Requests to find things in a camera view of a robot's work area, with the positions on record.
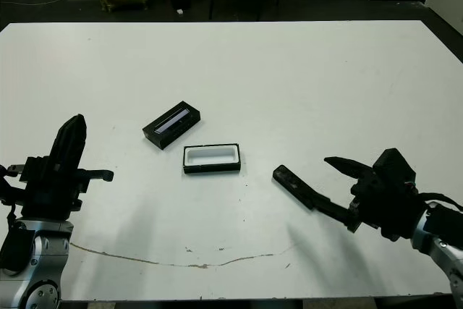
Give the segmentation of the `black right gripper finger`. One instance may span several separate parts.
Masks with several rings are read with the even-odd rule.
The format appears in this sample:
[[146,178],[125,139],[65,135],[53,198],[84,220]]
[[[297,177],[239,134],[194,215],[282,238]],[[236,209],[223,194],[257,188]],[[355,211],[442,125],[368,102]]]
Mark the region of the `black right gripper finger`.
[[348,158],[330,156],[325,157],[324,161],[337,171],[353,179],[361,179],[366,174],[371,174],[373,172],[371,167]]
[[357,218],[348,208],[335,204],[329,198],[324,196],[321,198],[315,197],[312,201],[313,207],[321,213],[341,222],[347,228],[357,227]]

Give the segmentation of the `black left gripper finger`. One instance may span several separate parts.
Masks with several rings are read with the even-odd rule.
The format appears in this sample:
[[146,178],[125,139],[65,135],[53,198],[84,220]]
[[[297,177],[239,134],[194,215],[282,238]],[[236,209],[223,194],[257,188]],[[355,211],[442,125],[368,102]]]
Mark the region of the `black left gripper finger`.
[[85,118],[81,114],[72,117],[67,126],[66,133],[66,168],[75,170],[85,147],[87,126]]
[[80,115],[66,121],[52,145],[50,160],[56,165],[78,165],[80,161]]

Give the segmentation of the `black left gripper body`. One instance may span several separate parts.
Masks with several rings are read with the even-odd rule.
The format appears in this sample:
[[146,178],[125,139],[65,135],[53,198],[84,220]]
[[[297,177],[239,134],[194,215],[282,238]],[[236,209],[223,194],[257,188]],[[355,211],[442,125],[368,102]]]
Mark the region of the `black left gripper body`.
[[24,164],[7,168],[8,177],[18,177],[25,188],[7,184],[7,205],[22,207],[26,219],[67,220],[73,211],[79,211],[82,201],[79,194],[87,192],[92,179],[110,182],[110,170],[65,170],[54,164],[48,156],[29,157]]

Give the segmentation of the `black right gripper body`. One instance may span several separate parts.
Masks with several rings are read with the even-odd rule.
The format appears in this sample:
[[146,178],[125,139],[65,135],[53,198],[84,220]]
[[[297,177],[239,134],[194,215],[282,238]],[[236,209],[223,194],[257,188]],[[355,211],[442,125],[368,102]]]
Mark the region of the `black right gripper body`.
[[356,232],[361,224],[367,224],[393,242],[400,237],[410,239],[426,210],[414,184],[415,171],[409,167],[372,169],[350,190],[354,199],[348,209],[357,218],[357,227],[347,229]]

